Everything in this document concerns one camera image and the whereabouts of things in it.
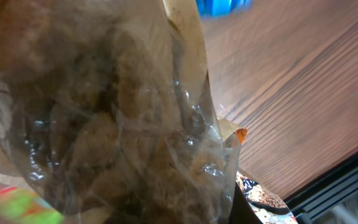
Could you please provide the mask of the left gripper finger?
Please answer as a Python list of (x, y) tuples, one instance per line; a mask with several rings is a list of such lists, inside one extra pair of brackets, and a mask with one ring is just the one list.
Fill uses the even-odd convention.
[(229, 224), (262, 224), (237, 184), (234, 191)]

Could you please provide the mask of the beige cookie pouch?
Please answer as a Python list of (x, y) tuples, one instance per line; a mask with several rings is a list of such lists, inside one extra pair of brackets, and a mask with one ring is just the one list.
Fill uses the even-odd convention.
[(287, 205), (242, 174), (216, 115), (196, 1), (0, 1), (0, 184), (64, 223), (262, 223)]

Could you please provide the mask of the blue snack packet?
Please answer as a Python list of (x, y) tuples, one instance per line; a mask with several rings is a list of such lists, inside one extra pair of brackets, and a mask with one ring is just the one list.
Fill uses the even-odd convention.
[(252, 0), (196, 0), (201, 17), (222, 17), (249, 9)]

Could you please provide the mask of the green Haribo candy bag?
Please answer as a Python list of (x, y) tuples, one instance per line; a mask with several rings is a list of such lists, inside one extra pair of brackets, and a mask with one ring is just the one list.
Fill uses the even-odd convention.
[(0, 217), (11, 223), (62, 224), (65, 218), (31, 190), (0, 184)]

